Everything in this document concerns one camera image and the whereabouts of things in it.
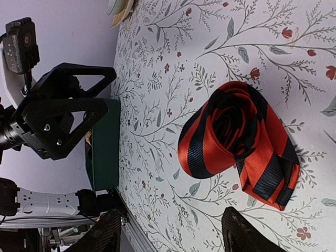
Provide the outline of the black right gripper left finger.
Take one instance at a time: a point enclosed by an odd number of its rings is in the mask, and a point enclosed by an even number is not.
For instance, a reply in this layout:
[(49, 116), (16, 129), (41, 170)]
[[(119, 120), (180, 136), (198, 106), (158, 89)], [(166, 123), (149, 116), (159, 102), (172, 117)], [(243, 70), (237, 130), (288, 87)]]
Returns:
[(81, 238), (65, 251), (94, 252), (120, 251), (121, 214), (112, 209), (100, 217), (99, 221)]

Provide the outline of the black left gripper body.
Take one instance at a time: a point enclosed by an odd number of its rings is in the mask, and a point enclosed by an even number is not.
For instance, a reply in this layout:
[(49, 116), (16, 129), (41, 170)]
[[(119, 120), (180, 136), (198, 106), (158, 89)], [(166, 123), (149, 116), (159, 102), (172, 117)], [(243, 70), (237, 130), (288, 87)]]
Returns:
[(33, 108), (38, 101), (49, 104), (47, 92), (52, 92), (52, 75), (44, 74), (28, 92), (18, 108), (13, 105), (4, 107), (1, 105), (1, 156), (4, 151), (13, 149), (20, 151), (22, 146), (30, 147), (42, 159), (52, 157), (52, 148), (47, 144), (47, 140), (41, 136), (42, 133), (51, 131), (51, 123), (45, 122), (46, 105), (38, 105)]

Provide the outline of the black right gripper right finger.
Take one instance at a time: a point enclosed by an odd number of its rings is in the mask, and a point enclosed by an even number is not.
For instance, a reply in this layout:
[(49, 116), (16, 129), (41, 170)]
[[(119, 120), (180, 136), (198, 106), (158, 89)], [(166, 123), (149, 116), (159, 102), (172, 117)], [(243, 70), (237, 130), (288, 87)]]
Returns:
[(262, 235), (232, 206), (225, 208), (223, 212), (222, 234), (225, 251), (284, 251)]

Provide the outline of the red black striped tie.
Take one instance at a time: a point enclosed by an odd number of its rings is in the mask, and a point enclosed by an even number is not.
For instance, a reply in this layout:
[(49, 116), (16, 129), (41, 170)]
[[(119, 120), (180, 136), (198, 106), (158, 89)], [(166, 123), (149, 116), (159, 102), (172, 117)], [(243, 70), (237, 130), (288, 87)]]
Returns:
[(282, 122), (245, 82), (216, 89), (184, 124), (177, 150), (189, 176), (207, 179), (235, 167), (245, 193), (280, 211), (299, 178), (300, 163)]

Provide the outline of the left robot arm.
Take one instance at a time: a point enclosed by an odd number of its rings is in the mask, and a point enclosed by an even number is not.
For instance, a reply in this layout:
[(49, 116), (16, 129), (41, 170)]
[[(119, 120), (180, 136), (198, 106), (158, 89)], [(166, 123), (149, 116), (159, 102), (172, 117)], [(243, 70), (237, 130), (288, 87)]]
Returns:
[[(62, 62), (112, 67), (116, 43), (115, 36), (88, 41), (72, 38), (64, 45), (56, 39), (39, 41), (40, 63), (33, 69), (33, 77), (39, 79)], [(42, 160), (26, 146), (19, 152), (4, 151), (1, 177), (35, 192), (63, 194), (90, 189), (85, 166), (85, 140), (81, 139), (67, 158), (58, 161)]]

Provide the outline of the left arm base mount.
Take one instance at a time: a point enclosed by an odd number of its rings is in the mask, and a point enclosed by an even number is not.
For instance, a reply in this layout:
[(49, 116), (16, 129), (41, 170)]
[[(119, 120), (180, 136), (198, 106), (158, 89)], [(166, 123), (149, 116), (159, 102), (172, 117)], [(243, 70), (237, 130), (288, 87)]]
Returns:
[(75, 192), (75, 196), (78, 198), (78, 213), (76, 213), (76, 216), (93, 219), (109, 210), (115, 210), (121, 216), (122, 226), (128, 222), (126, 205), (115, 188), (108, 189), (106, 194), (99, 195), (92, 190), (81, 189)]

